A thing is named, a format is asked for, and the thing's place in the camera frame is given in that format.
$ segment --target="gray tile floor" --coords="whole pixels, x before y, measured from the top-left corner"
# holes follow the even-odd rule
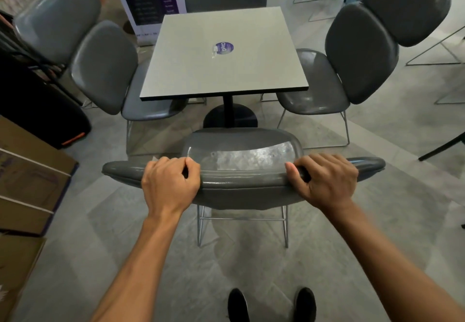
[[[296,47],[323,50],[341,0],[279,5]],[[118,0],[102,14],[122,24]],[[433,102],[463,84],[462,66],[405,67],[411,57],[463,25],[463,0],[453,0],[445,22],[417,47],[403,48],[398,68],[366,102],[348,110],[352,144],[346,156],[377,155],[384,172],[359,184],[355,200],[416,265],[457,301],[465,304],[465,147],[460,144],[428,162],[416,157],[464,131],[465,105]],[[462,35],[446,44],[465,59]],[[140,50],[141,58],[150,49]],[[423,61],[450,59],[432,50]],[[259,96],[235,100],[251,107],[260,126],[275,127],[282,113],[276,102]],[[176,117],[136,124],[131,156],[176,154],[183,138],[201,127],[205,114],[221,103],[189,105]],[[100,173],[125,153],[125,121],[99,109],[87,111],[93,124],[88,137],[67,152],[80,162],[67,195],[47,234],[48,241],[14,317],[26,321],[86,321],[130,252],[147,210],[141,190]],[[343,122],[337,115],[287,114],[282,127],[306,147],[339,143]],[[242,289],[252,321],[289,320],[296,289],[310,286],[318,304],[317,321],[387,321],[374,290],[345,243],[329,222],[305,203],[290,207],[290,247],[284,249],[279,223],[214,222],[205,229],[202,248],[195,244],[195,208],[184,213],[172,242],[160,284],[154,321],[227,321],[232,287]]]

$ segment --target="black shoe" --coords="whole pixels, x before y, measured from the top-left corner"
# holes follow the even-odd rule
[[[295,296],[294,322],[315,322],[317,304],[315,296],[309,288],[302,288]]]
[[[246,298],[237,288],[229,293],[228,315],[231,322],[250,322]]]

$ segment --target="brown box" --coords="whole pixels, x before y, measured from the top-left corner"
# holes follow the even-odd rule
[[[44,235],[77,162],[0,117],[0,229]]]
[[[44,243],[38,237],[0,236],[0,322],[11,317]]]

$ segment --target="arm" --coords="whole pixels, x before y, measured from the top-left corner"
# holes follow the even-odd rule
[[[185,179],[184,166],[189,170]],[[149,208],[139,238],[102,298],[91,322],[148,322],[166,255],[178,221],[200,186],[200,165],[166,157],[147,164],[142,189]]]
[[[295,165],[311,176],[303,182]],[[351,197],[357,169],[341,155],[309,155],[287,163],[289,180],[319,208],[350,247],[393,322],[459,322],[465,311],[372,225]]]

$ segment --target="white tabletop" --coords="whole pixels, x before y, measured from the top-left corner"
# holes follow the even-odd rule
[[[280,7],[166,15],[143,99],[308,87]]]

